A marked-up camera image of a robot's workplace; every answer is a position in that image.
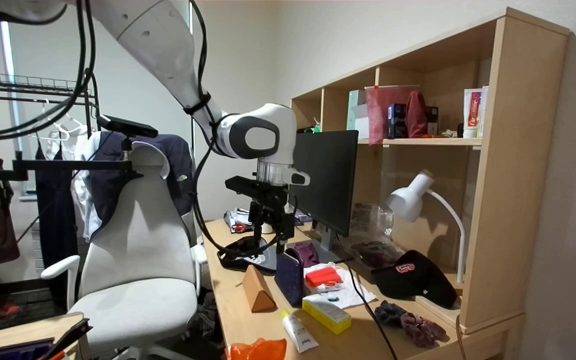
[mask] red object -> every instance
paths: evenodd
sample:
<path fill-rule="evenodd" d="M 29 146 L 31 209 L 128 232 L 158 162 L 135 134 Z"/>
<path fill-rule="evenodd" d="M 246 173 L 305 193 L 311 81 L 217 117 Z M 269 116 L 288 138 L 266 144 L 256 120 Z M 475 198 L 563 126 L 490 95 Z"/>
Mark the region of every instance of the red object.
<path fill-rule="evenodd" d="M 15 318 L 20 311 L 20 306 L 0 300 L 0 318 Z"/>
<path fill-rule="evenodd" d="M 307 288 L 318 288 L 322 284 L 324 285 L 337 285 L 337 284 L 342 284 L 342 278 L 339 278 L 339 273 L 336 273 L 334 267 L 325 266 L 325 267 L 307 271 L 305 284 L 307 284 Z"/>

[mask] black bag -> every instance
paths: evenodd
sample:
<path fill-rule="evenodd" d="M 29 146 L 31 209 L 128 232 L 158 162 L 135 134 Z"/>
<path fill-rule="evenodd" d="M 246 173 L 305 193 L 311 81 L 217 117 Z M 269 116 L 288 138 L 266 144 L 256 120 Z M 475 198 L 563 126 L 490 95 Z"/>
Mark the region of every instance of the black bag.
<path fill-rule="evenodd" d="M 217 258 L 220 258 L 223 267 L 246 271 L 246 267 L 249 263 L 246 259 L 246 256 L 252 256 L 254 249 L 257 249 L 257 248 L 259 248 L 259 240 L 256 240 L 254 236 L 246 236 L 246 237 L 240 237 L 240 240 L 227 243 L 225 249 L 220 249 Z"/>
<path fill-rule="evenodd" d="M 451 307 L 458 298 L 444 271 L 415 249 L 402 254 L 394 266 L 372 269 L 372 276 L 384 295 L 426 295 L 444 307 Z"/>

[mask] orange object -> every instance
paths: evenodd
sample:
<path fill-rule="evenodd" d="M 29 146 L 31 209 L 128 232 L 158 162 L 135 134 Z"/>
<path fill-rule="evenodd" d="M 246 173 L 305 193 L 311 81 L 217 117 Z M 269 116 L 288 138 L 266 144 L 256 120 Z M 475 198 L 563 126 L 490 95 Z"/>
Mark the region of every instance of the orange object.
<path fill-rule="evenodd" d="M 281 339 L 256 339 L 254 344 L 231 344 L 227 360 L 283 360 L 286 337 Z"/>
<path fill-rule="evenodd" d="M 336 273 L 334 267 L 325 266 L 325 267 L 320 267 L 316 271 L 307 271 L 305 273 L 305 284 L 307 288 L 318 288 L 318 285 L 337 285 L 342 284 L 342 278 L 339 273 Z"/>
<path fill-rule="evenodd" d="M 64 351 L 53 354 L 50 360 L 64 360 Z"/>

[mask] white wall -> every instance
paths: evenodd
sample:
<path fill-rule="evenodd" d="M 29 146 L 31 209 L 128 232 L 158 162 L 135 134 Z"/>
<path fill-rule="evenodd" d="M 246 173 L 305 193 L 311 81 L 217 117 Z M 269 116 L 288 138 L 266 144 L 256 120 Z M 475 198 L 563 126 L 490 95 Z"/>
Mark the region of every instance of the white wall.
<path fill-rule="evenodd" d="M 277 95 L 290 98 L 480 15 L 513 6 L 574 36 L 556 116 L 548 184 L 529 273 L 524 360 L 576 357 L 576 2 L 549 0 L 320 0 L 279 3 Z"/>

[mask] lamp head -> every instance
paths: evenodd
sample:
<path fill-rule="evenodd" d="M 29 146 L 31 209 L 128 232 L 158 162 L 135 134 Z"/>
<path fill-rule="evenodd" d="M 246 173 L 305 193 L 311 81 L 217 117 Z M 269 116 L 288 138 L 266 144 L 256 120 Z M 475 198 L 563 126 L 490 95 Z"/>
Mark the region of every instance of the lamp head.
<path fill-rule="evenodd" d="M 405 187 L 398 187 L 388 196 L 388 207 L 408 219 L 413 222 L 422 211 L 422 196 L 432 186 L 429 171 L 420 171 Z"/>

